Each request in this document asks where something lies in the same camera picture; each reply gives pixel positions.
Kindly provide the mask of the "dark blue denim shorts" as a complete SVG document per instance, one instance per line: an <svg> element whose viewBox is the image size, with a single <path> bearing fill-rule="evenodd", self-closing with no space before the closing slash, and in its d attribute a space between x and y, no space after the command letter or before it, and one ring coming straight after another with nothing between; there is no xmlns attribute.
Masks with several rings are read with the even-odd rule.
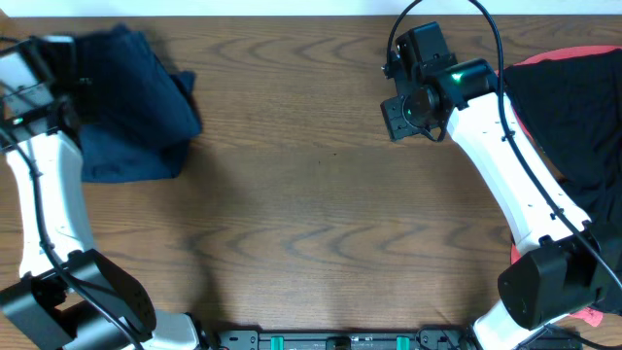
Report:
<svg viewBox="0 0 622 350"><path fill-rule="evenodd" d="M89 118L80 130L85 149L160 151L202 132L195 73L169 71L143 32L120 24L77 36L75 45L79 106Z"/></svg>

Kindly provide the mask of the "dark blue garment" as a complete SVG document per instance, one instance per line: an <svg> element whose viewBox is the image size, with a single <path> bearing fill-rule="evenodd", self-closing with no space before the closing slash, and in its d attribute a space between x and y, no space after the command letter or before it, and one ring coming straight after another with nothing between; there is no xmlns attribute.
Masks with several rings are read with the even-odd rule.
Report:
<svg viewBox="0 0 622 350"><path fill-rule="evenodd" d="M115 184L174 179L182 172L190 140L200 131L199 127L137 131L85 126L80 132L82 180Z"/></svg>

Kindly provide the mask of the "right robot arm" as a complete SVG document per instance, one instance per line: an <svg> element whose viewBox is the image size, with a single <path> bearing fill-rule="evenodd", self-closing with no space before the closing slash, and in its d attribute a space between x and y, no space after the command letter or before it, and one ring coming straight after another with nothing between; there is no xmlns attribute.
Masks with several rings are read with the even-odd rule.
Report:
<svg viewBox="0 0 622 350"><path fill-rule="evenodd" d="M486 60L459 62L431 22L391 33L383 71L397 89L381 104L391 140L456 142L500 206L519 254L499 276L499 301L473 323L467 348L523 347L618 288L619 231L593 224L563 192Z"/></svg>

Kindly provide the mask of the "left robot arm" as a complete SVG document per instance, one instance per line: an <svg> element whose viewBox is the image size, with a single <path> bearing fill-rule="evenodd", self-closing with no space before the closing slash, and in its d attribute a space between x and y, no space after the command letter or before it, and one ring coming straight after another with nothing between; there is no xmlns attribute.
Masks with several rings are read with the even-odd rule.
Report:
<svg viewBox="0 0 622 350"><path fill-rule="evenodd" d="M1 152L17 181L19 280L4 316L40 349L206 349L189 313L154 307L140 282L98 252L82 186L81 125L52 61L67 36L8 39L1 51Z"/></svg>

